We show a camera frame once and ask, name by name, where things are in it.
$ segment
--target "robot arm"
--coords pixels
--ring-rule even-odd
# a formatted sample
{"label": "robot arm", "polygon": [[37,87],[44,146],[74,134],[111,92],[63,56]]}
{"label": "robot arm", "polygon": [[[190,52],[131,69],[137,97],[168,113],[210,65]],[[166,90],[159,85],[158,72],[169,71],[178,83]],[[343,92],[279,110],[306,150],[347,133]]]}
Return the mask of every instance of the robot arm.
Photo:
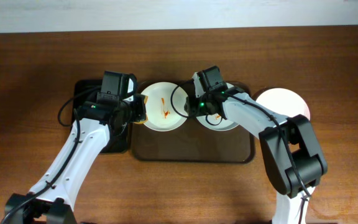
{"label": "robot arm", "polygon": [[11,196],[2,223],[32,223],[43,214],[47,223],[76,223],[76,196],[96,156],[114,143],[128,123],[146,119],[145,96],[135,94],[136,87],[132,74],[105,72],[96,101],[86,101],[76,110],[62,150],[26,196]]}
{"label": "robot arm", "polygon": [[[228,89],[218,67],[196,72],[193,80],[196,99],[187,99],[185,109],[188,109],[188,114],[201,116],[218,113],[260,140],[265,170],[277,191],[273,224],[305,223],[308,206],[305,195],[311,194],[321,176],[327,173],[327,163],[309,120],[302,115],[289,118],[277,114],[256,103],[240,88],[234,86]],[[195,110],[200,108],[197,107],[200,103],[205,106]],[[299,144],[299,150],[288,155],[285,145],[288,143],[282,141],[284,138],[281,138],[278,129],[290,143]],[[306,191],[302,189],[296,171],[306,185]]]}

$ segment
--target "wood grain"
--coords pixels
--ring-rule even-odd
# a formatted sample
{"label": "wood grain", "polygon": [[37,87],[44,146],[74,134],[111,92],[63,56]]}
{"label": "wood grain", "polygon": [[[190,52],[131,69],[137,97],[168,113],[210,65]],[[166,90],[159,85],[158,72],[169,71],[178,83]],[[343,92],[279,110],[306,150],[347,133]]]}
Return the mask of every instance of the wood grain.
{"label": "wood grain", "polygon": [[[358,26],[0,34],[0,219],[63,146],[56,115],[78,80],[184,80],[212,65],[253,93],[279,86],[306,100],[329,166],[307,219],[358,223]],[[99,156],[75,205],[95,223],[251,223],[274,210],[258,143],[246,166]]]}

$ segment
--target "brown tray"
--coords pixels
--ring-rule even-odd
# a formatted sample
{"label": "brown tray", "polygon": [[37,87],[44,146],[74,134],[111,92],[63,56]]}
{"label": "brown tray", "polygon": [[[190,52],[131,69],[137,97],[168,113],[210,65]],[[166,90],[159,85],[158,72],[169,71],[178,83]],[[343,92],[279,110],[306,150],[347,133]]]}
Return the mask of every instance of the brown tray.
{"label": "brown tray", "polygon": [[[157,82],[140,83],[137,92],[141,93],[153,83]],[[249,89],[244,84],[228,83],[249,94]],[[188,95],[195,94],[193,84],[185,85],[183,89]],[[228,131],[213,131],[200,124],[196,118],[188,118],[179,128],[165,132],[151,130],[143,124],[134,124],[131,150],[135,158],[142,161],[246,164],[255,157],[255,142],[254,137],[241,126]]]}

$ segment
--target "food residue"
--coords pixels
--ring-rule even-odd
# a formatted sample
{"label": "food residue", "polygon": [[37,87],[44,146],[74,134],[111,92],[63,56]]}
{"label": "food residue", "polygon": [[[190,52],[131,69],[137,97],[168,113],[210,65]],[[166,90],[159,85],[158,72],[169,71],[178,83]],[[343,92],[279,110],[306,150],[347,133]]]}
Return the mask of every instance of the food residue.
{"label": "food residue", "polygon": [[165,118],[165,119],[167,118],[168,114],[170,114],[169,111],[167,111],[167,112],[164,111],[164,118]]}
{"label": "food residue", "polygon": [[165,108],[164,108],[165,100],[164,100],[164,98],[161,98],[161,102],[162,102],[162,114],[164,115],[164,118],[166,119],[168,114],[170,114],[171,112],[169,112],[169,110],[165,111]]}

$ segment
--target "paper plate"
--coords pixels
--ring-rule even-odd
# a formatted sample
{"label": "paper plate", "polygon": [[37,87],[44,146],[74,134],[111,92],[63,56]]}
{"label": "paper plate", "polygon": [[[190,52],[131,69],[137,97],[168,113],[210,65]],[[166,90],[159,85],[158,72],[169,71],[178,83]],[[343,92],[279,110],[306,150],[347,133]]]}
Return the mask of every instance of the paper plate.
{"label": "paper plate", "polygon": [[[230,83],[227,83],[227,87],[228,88],[232,88],[233,85]],[[215,130],[215,131],[228,131],[230,129],[233,129],[235,127],[238,126],[237,123],[234,123],[232,121],[226,120],[226,119],[222,119],[222,122],[219,124],[219,122],[221,121],[221,117],[218,114],[214,114],[214,115],[208,115],[208,121],[211,124],[218,124],[216,126],[210,125],[208,124],[208,122],[206,122],[205,120],[205,115],[204,116],[198,116],[197,120],[205,127]]]}
{"label": "paper plate", "polygon": [[[159,82],[148,86],[142,94],[148,96],[146,113],[148,120],[144,123],[155,131],[171,131],[181,126],[186,118],[177,114],[171,106],[171,94],[177,85],[169,82]],[[173,104],[179,113],[188,115],[184,109],[187,93],[178,88],[173,95]]]}

